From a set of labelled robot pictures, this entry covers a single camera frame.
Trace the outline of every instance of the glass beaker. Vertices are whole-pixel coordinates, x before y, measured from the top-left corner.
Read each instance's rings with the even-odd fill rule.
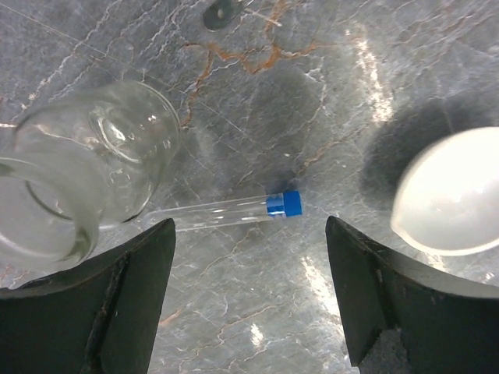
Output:
[[[36,270],[86,259],[99,229],[137,216],[179,148],[179,118],[156,90],[117,82],[26,116],[0,153],[0,255]]]

